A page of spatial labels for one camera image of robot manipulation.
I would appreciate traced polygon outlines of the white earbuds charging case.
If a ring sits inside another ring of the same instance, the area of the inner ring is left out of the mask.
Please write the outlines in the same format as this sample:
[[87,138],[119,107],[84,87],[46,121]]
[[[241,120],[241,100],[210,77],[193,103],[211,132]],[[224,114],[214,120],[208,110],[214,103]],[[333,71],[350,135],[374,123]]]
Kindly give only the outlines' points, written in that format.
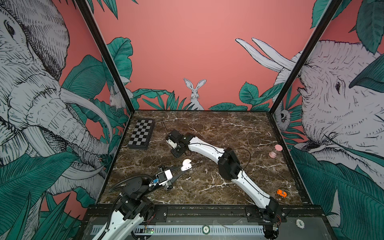
[[183,160],[183,163],[182,163],[182,166],[181,166],[180,170],[182,172],[184,172],[184,171],[187,171],[187,170],[189,170],[191,168],[192,168],[192,161],[190,159]]

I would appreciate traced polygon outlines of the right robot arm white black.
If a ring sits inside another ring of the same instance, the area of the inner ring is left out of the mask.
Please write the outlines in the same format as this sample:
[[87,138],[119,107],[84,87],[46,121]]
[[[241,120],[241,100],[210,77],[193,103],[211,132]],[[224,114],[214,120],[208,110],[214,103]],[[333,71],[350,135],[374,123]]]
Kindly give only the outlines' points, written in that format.
[[247,175],[233,149],[215,147],[193,134],[182,135],[177,130],[172,130],[166,136],[166,141],[172,147],[171,153],[175,158],[179,158],[186,151],[190,151],[215,162],[218,165],[220,176],[224,180],[238,185],[253,200],[265,221],[271,223],[281,221],[280,204]]

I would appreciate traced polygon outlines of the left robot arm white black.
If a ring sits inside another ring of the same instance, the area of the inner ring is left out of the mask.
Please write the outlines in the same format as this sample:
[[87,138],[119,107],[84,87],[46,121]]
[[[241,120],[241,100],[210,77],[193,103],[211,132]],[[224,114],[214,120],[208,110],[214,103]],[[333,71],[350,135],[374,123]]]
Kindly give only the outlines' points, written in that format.
[[161,188],[171,189],[172,184],[185,171],[192,168],[189,159],[180,167],[160,166],[154,176],[142,174],[127,178],[113,186],[119,191],[107,222],[93,237],[94,240],[125,240],[141,223],[149,223],[155,217],[155,205],[146,195]]

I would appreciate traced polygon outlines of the black white checkerboard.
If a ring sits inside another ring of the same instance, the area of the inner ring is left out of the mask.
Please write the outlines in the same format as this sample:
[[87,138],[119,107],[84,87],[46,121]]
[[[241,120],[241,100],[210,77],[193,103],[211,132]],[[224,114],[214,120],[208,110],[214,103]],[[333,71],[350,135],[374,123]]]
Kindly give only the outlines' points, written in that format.
[[130,149],[146,150],[149,146],[154,127],[154,119],[138,119],[127,147]]

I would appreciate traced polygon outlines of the pink hourglass timer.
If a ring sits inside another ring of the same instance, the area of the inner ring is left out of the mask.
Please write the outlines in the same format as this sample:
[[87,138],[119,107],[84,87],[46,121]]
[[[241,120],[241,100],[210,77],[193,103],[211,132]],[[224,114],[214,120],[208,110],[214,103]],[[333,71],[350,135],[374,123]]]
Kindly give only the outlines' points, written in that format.
[[275,159],[277,157],[278,153],[281,152],[282,150],[283,150],[283,147],[281,145],[279,145],[279,144],[275,145],[275,150],[269,152],[269,157],[272,159]]

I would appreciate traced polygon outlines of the small orange toy car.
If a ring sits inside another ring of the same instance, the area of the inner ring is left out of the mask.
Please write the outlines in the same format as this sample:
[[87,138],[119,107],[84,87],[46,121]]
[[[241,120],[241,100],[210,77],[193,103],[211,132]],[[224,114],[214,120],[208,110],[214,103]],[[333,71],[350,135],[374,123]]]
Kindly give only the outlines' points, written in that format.
[[281,189],[277,190],[277,195],[281,196],[282,198],[286,198],[288,196],[288,194]]

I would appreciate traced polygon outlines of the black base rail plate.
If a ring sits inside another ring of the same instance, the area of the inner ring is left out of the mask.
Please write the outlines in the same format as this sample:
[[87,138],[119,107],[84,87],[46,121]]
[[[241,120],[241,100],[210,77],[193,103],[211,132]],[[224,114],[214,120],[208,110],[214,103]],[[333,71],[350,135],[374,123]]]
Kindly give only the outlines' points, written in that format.
[[[85,231],[92,225],[104,225],[111,204],[100,204],[87,210],[85,219],[81,223],[80,230]],[[323,213],[319,206],[288,206],[283,205],[278,215],[282,222],[293,217],[316,217]],[[265,225],[268,222],[262,219],[261,212],[254,205],[154,205],[148,217],[141,224],[150,225],[174,223],[176,220],[246,220],[249,223]]]

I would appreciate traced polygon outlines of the black metal frame post left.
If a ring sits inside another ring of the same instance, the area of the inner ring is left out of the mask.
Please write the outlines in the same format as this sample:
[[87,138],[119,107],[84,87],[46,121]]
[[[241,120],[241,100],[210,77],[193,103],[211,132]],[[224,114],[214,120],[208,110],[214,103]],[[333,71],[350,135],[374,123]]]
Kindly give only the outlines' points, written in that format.
[[110,54],[107,44],[105,43],[104,38],[101,34],[101,31],[95,21],[93,13],[91,12],[89,3],[83,0],[76,0],[75,2],[82,14],[83,19],[87,24],[88,29],[91,32],[91,35],[99,51],[101,52],[102,58],[105,61],[107,68],[114,79],[114,82],[117,84],[117,87],[120,90],[120,93],[122,94],[122,97],[128,107],[130,114],[134,114],[135,113],[134,106],[126,92],[126,88],[123,85],[123,82],[120,78],[118,69],[115,65],[115,62],[113,61],[112,55]]

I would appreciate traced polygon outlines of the black metal frame post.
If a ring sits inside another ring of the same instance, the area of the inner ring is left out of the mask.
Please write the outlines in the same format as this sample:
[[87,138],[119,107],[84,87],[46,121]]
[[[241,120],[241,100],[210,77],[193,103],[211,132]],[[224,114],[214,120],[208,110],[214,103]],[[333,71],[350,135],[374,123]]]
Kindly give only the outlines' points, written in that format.
[[286,93],[288,92],[290,86],[293,84],[294,80],[297,78],[300,70],[304,66],[308,57],[311,55],[317,42],[319,41],[320,37],[323,35],[327,26],[331,22],[333,16],[335,15],[335,13],[338,10],[341,3],[342,3],[342,0],[332,0],[327,4],[326,9],[323,12],[320,20],[318,21],[318,24],[315,27],[308,43],[306,44],[305,48],[303,49],[302,54],[300,55],[297,63],[295,64],[293,70],[291,71],[288,79],[286,80],[285,84],[283,85],[276,101],[274,102],[273,106],[270,108],[270,110],[269,110],[270,115],[273,115],[276,112],[276,110],[278,109],[279,104],[282,102],[282,100],[283,100],[284,96],[286,95]]
[[105,61],[107,68],[114,79],[114,82],[117,84],[117,87],[120,90],[120,93],[122,94],[122,97],[128,107],[130,114],[134,114],[135,113],[134,106],[126,92],[126,88],[123,85],[123,82],[120,78],[118,69],[115,65],[115,62],[113,61],[112,55],[110,54],[107,44],[105,43],[104,38],[101,34],[101,31],[95,21],[93,13],[91,12],[89,3],[83,0],[76,0],[75,2],[82,14],[83,19],[87,24],[88,29],[91,32],[91,35],[99,51],[101,52],[102,58]]

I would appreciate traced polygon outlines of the black metal frame post right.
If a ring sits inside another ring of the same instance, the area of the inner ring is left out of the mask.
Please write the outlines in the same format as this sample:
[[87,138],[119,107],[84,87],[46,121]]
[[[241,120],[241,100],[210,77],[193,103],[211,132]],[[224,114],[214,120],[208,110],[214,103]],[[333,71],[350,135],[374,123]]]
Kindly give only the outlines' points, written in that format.
[[332,0],[327,4],[326,9],[323,12],[320,20],[318,21],[318,24],[315,27],[308,43],[306,44],[305,48],[303,49],[302,54],[300,55],[297,63],[295,64],[293,70],[291,71],[288,79],[286,80],[285,84],[283,85],[276,101],[274,102],[273,106],[270,108],[270,110],[269,110],[270,115],[273,115],[276,112],[276,110],[278,109],[279,104],[282,102],[282,100],[283,100],[284,96],[286,95],[286,93],[288,92],[290,86],[293,84],[294,80],[297,78],[300,70],[304,66],[308,57],[311,55],[317,42],[319,41],[320,37],[323,35],[327,26],[331,22],[333,16],[335,15],[335,13],[338,10],[341,3],[342,3],[342,0]]

